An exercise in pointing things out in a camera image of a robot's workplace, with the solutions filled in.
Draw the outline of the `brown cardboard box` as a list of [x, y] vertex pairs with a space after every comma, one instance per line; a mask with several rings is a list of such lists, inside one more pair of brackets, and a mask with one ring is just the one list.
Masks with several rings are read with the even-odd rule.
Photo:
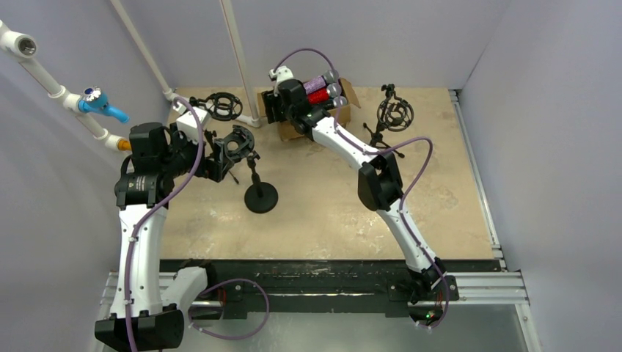
[[[318, 96], [314, 100], [317, 106], [327, 110], [333, 117], [337, 113], [337, 104], [340, 104], [340, 112], [337, 116], [338, 123], [346, 127], [351, 121], [351, 106], [354, 105], [360, 108], [360, 103], [354, 88], [350, 81], [345, 78], [340, 78], [337, 81], [340, 86], [340, 96], [332, 96], [328, 99], [328, 95], [319, 95], [315, 92], [311, 93], [311, 96]], [[276, 123], [279, 137], [282, 141], [289, 141], [292, 139], [301, 138], [302, 135], [295, 131], [295, 128], [281, 115], [277, 115], [277, 102], [274, 97], [273, 89], [269, 89], [257, 94], [258, 99], [258, 111], [260, 116], [266, 117], [268, 123]]]

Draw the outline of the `purple glitter microphone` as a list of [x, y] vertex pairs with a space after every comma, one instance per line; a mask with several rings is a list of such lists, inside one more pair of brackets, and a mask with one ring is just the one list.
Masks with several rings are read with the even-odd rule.
[[307, 95], [318, 91], [330, 84], [336, 83], [340, 78], [339, 73], [334, 69], [329, 69], [320, 76], [317, 76], [303, 84]]

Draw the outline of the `black glitter microphone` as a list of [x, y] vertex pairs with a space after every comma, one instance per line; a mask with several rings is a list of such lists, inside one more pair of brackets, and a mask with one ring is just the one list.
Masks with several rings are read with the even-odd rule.
[[336, 109], [341, 106], [347, 106], [347, 105], [348, 105], [347, 98], [344, 96], [338, 96], [336, 98], [332, 98], [331, 100], [326, 100], [322, 102], [320, 104], [320, 107], [322, 109], [329, 111], [329, 110]]

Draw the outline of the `tripod shock mount stand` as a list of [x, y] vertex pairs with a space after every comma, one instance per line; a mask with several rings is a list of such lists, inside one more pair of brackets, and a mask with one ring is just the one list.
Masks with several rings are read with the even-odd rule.
[[372, 130], [364, 122], [363, 128], [370, 133], [371, 147], [386, 150], [391, 146], [384, 141], [382, 133], [406, 130], [414, 120], [414, 109], [407, 100], [397, 95], [394, 84], [383, 84], [381, 91], [384, 92], [385, 99], [380, 102], [376, 111], [376, 127]]
[[189, 103], [206, 110], [213, 119], [221, 122], [236, 120], [244, 108], [240, 98], [229, 92], [215, 92], [206, 98], [191, 96]]

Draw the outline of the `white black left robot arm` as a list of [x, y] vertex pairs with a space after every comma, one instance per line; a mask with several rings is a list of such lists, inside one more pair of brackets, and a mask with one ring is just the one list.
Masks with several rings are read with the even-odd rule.
[[191, 300], [208, 284], [202, 266], [180, 269], [161, 289], [161, 238], [169, 203], [180, 193], [175, 178], [207, 177], [214, 162], [205, 157], [205, 132], [195, 122], [169, 126], [149, 122], [132, 127], [131, 154], [114, 186], [121, 226], [117, 288], [108, 317], [95, 322], [95, 338], [116, 351], [178, 348]]

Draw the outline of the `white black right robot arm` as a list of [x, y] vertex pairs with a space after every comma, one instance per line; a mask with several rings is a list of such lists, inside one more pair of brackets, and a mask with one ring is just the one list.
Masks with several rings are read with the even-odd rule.
[[357, 172], [360, 202], [385, 222], [396, 240], [410, 277], [412, 301], [441, 290], [450, 299], [451, 286], [442, 260], [426, 243], [406, 206], [411, 191], [403, 186], [392, 151], [381, 151], [348, 132], [330, 113], [311, 103], [303, 84], [294, 78], [261, 92], [260, 100], [269, 123], [289, 122], [302, 136], [340, 156]]

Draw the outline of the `round base shock mount stand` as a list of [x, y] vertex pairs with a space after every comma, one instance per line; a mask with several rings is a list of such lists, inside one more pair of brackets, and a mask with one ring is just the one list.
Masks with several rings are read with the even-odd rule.
[[246, 208], [258, 214], [273, 210], [279, 200], [278, 191], [272, 184], [262, 181], [256, 170], [260, 155], [255, 150], [252, 132], [241, 125], [233, 125], [232, 131], [223, 138], [221, 144], [228, 164], [245, 161], [251, 172], [252, 183], [244, 194]]

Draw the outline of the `red glitter microphone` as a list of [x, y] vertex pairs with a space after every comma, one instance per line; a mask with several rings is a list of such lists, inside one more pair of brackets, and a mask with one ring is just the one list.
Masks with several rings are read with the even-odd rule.
[[324, 101], [337, 98], [342, 93], [342, 87], [338, 83], [329, 84], [307, 95], [307, 100], [311, 105], [318, 105]]

